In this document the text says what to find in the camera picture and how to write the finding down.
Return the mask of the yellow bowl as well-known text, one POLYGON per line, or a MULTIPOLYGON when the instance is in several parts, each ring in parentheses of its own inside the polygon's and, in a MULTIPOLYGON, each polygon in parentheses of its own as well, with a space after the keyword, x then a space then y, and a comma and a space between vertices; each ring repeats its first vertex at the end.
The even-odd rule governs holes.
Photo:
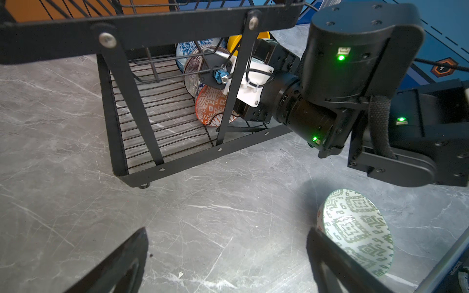
MULTIPOLYGON (((238 44, 242 39, 242 35, 234 35, 230 36, 228 39, 228 45, 227 45, 227 50, 229 52, 233 52, 234 56, 238 56, 238 44)), ((271 38, 270 32, 261 32, 258 34, 257 39, 262 39, 262 40, 269 40, 271 38)))

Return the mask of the pink striped bowl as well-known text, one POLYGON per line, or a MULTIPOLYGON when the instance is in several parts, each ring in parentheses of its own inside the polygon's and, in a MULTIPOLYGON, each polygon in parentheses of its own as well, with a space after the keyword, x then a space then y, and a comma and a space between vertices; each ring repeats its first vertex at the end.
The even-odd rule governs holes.
POLYGON ((204 84, 200 82, 200 74, 198 73, 203 67, 203 57, 200 55, 198 48, 194 48, 189 55, 190 57, 184 65, 184 85, 188 94, 193 98, 197 98, 204 87, 204 84))

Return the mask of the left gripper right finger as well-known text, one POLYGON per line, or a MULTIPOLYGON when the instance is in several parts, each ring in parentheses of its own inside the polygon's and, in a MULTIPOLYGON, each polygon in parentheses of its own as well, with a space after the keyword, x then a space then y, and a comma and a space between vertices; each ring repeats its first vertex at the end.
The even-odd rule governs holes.
POLYGON ((320 293, 389 293, 391 290, 319 229, 308 233, 306 250, 320 293))

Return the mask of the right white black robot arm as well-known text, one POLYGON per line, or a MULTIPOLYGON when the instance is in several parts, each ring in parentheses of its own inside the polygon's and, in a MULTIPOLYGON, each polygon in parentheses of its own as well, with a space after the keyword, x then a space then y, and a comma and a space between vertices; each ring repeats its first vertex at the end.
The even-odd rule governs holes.
POLYGON ((246 79, 269 118, 348 166, 401 187, 469 184, 469 83, 400 91, 425 38, 413 4, 346 2, 315 13, 300 65, 246 79))

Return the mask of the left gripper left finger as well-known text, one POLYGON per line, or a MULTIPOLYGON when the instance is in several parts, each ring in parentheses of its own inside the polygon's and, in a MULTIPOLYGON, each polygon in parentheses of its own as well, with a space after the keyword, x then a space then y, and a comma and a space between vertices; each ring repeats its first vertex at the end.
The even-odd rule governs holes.
POLYGON ((138 229, 99 265, 66 291, 68 293, 136 293, 142 284, 149 240, 138 229))

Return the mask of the green patterned white bowl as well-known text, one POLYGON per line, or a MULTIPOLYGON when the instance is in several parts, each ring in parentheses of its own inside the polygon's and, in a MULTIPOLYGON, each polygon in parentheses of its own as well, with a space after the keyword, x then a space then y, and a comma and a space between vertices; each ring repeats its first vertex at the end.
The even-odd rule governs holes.
POLYGON ((333 191, 319 208, 317 226, 375 277, 391 268, 394 243, 378 208, 352 189, 333 191))

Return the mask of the orange patterned bowl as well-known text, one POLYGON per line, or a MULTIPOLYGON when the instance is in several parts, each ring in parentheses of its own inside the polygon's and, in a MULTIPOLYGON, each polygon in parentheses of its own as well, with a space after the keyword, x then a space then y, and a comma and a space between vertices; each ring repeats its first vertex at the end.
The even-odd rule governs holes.
POLYGON ((205 126, 220 127, 227 103, 222 90, 205 85, 195 100, 195 113, 205 126))

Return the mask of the blue white floral bowl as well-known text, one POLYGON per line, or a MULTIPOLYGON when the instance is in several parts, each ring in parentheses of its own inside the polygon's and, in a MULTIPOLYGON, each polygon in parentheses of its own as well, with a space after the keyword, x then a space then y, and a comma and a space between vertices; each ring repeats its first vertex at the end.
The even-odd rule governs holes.
MULTIPOLYGON (((224 48, 224 49, 227 48, 226 38, 212 38, 212 39, 199 40, 197 43, 199 44, 201 49, 205 49, 209 46, 216 47, 217 45, 219 45, 220 48, 224 48)), ((188 59, 181 58, 181 56, 190 56, 198 52, 199 51, 198 51, 197 45, 193 41, 176 44, 175 54, 177 57, 179 57, 179 59, 176 60, 176 64, 182 73, 184 72, 184 67, 188 59)))

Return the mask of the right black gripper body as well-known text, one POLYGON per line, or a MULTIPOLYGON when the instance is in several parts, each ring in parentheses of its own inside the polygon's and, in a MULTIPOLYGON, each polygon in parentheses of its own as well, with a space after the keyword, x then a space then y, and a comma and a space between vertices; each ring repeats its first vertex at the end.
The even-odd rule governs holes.
POLYGON ((249 79, 257 84, 254 76, 258 75, 262 81, 259 88, 249 85, 240 87, 234 112, 247 122, 269 122, 276 108, 275 97, 283 85, 280 78, 284 72, 295 74, 299 64, 300 58, 277 41, 257 39, 250 68, 260 72, 250 72, 249 79))

